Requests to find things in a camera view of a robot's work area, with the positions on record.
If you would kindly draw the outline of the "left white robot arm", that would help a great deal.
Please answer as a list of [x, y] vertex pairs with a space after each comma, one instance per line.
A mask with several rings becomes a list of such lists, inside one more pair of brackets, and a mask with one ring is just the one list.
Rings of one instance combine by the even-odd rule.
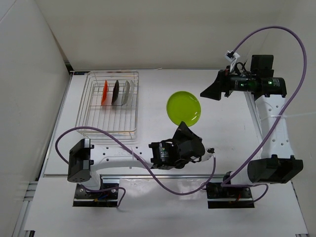
[[105, 148], [93, 145], [88, 138], [81, 139], [69, 151], [67, 180], [83, 184], [87, 193], [97, 198], [104, 190], [98, 170], [120, 167], [182, 169], [188, 163], [208, 159], [202, 139], [182, 122], [171, 139], [152, 142], [148, 148], [129, 148], [122, 143], [116, 148]]

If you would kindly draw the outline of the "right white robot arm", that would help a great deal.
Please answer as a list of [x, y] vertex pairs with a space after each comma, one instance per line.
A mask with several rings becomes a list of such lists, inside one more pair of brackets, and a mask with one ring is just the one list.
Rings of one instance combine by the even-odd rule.
[[232, 198], [240, 187], [287, 183], [302, 171], [303, 161], [295, 158], [282, 118], [291, 100], [286, 98], [285, 80], [274, 77], [273, 55], [253, 55], [250, 70], [237, 68], [237, 53], [229, 51], [226, 58], [230, 65], [218, 72], [200, 96], [219, 101], [233, 92], [243, 92], [262, 138], [250, 158], [222, 182], [222, 193]]

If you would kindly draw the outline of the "orange plate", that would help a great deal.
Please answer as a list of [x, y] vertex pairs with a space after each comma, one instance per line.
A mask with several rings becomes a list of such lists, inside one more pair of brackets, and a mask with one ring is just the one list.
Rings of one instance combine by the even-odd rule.
[[101, 106], [105, 106], [106, 105], [107, 94], [108, 94], [108, 81], [105, 80], [104, 87], [103, 87], [102, 98], [101, 98]]

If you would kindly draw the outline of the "green plate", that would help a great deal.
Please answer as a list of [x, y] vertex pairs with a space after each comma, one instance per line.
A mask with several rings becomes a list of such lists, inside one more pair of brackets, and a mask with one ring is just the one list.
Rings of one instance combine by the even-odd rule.
[[169, 119], [179, 125], [184, 122], [188, 127], [195, 125], [201, 116], [201, 105], [198, 99], [187, 91], [173, 93], [166, 104]]

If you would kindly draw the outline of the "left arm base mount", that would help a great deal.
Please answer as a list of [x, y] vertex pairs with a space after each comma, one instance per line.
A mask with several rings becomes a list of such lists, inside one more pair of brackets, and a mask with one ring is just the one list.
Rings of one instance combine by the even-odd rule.
[[76, 185], [74, 193], [74, 207], [117, 207], [119, 191], [115, 187], [119, 186], [119, 179], [103, 178], [101, 189], [111, 190], [106, 192], [87, 192], [80, 184]]

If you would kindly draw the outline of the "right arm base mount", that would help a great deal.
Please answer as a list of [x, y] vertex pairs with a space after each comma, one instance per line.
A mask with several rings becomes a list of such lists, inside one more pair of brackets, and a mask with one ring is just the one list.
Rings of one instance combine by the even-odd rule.
[[203, 182], [206, 191], [208, 209], [254, 208], [253, 197], [249, 187], [222, 187], [220, 182]]

